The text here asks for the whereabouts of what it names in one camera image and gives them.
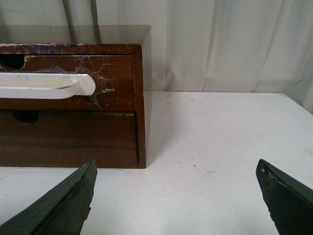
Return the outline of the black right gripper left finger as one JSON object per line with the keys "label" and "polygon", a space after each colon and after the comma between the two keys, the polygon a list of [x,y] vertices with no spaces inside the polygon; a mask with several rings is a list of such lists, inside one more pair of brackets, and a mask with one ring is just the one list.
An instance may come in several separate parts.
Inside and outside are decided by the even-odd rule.
{"label": "black right gripper left finger", "polygon": [[91,210],[97,176],[91,160],[0,227],[2,235],[78,235]]}

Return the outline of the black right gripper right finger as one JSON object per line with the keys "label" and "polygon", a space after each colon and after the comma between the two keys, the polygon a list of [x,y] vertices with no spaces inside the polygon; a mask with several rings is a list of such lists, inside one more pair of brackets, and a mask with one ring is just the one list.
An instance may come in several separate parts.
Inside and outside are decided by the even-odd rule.
{"label": "black right gripper right finger", "polygon": [[313,233],[313,190],[260,159],[256,177],[263,200],[280,235]]}

